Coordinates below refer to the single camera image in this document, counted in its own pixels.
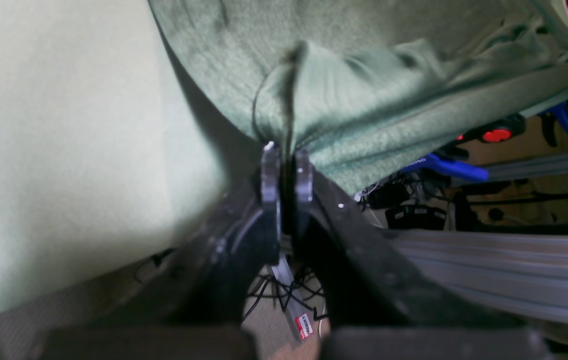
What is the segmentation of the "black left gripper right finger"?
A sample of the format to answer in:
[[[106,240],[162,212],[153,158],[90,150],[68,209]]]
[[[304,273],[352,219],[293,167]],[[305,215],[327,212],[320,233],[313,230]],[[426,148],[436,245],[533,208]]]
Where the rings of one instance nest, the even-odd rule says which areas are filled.
[[[453,294],[424,276],[354,200],[311,164],[284,163],[284,228],[322,283],[334,326],[522,328],[524,322]]]

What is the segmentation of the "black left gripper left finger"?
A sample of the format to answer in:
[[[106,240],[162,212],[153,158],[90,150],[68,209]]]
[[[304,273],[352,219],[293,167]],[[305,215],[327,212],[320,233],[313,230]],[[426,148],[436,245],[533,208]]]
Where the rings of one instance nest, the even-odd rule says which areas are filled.
[[[280,175],[281,150],[270,142],[258,170],[224,195],[159,275],[99,325],[240,323],[250,285],[264,266],[279,262]]]

